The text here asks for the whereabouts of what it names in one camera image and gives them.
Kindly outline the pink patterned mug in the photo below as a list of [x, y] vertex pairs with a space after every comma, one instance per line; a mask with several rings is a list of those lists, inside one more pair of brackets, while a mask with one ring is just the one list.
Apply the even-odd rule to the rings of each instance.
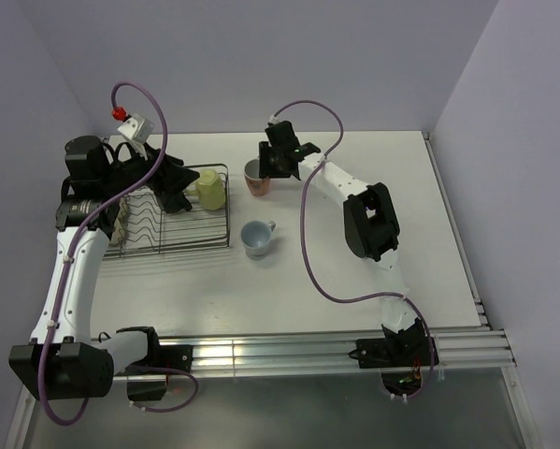
[[260, 178], [260, 161], [251, 159], [244, 166], [244, 178], [250, 193], [253, 196], [265, 196], [271, 186], [270, 178]]

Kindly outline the pale yellow mug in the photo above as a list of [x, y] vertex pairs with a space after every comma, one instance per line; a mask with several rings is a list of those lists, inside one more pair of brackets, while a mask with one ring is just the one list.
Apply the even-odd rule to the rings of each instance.
[[224, 184], [213, 168], [201, 169], [199, 178], [185, 189], [185, 194], [196, 196], [204, 210], [218, 210], [225, 204]]

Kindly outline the cream and brown tumbler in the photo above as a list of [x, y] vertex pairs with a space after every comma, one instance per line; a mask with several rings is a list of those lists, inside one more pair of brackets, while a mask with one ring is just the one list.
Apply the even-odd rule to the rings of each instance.
[[120, 199], [119, 202], [119, 210], [116, 217], [116, 221], [120, 222], [121, 224], [125, 224], [128, 219], [128, 214], [129, 214], [128, 199], [126, 197], [123, 197]]

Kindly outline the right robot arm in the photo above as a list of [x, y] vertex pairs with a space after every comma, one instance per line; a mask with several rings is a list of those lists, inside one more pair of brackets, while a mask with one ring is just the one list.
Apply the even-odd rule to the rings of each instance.
[[405, 293], [378, 292], [339, 298], [327, 293], [313, 274], [306, 241], [306, 208], [309, 189], [316, 188], [340, 208], [344, 239], [351, 253], [378, 263], [392, 273], [396, 269], [400, 225], [388, 187], [360, 181], [328, 160], [312, 143], [302, 144], [289, 121], [273, 116], [259, 143], [259, 175], [269, 179], [295, 178], [303, 189], [299, 212], [299, 241], [306, 272], [315, 289], [336, 304], [355, 304], [370, 299], [381, 302], [381, 330], [387, 358], [403, 365], [418, 350], [417, 340], [429, 337], [421, 312]]

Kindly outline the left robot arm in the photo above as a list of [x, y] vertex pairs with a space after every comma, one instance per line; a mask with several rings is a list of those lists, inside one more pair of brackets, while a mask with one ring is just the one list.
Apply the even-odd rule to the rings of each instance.
[[145, 155], [119, 151], [96, 136], [65, 144], [61, 204], [56, 211], [57, 254], [45, 306], [28, 343], [11, 348], [8, 363], [38, 400], [102, 398], [115, 374], [129, 367], [152, 373], [163, 361], [155, 329], [130, 326], [102, 343], [91, 338], [91, 311], [99, 269], [122, 201], [136, 182], [161, 210], [191, 210], [185, 189], [197, 171], [151, 146]]

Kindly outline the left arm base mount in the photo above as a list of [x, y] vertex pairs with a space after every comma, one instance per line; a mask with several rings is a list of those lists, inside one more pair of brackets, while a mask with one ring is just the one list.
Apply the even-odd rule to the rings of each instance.
[[[132, 337], [144, 347], [139, 358], [132, 358], [120, 369], [128, 376], [163, 375], [160, 381], [129, 381], [126, 394], [131, 404], [140, 406], [147, 412], [166, 413], [179, 410], [188, 405], [196, 396], [199, 385], [191, 373], [194, 359], [194, 347], [190, 344], [162, 345], [159, 336], [152, 326], [131, 326], [116, 331], [116, 337]], [[187, 399], [178, 406], [155, 407], [151, 402], [160, 401], [168, 392], [173, 376], [188, 379], [194, 389]]]

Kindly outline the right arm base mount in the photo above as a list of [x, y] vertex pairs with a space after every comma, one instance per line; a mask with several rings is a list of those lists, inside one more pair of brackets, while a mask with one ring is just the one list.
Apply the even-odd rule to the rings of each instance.
[[435, 341], [428, 340], [425, 335], [411, 339], [359, 339], [355, 348], [348, 352], [348, 357], [355, 360], [360, 369], [429, 368], [439, 363]]

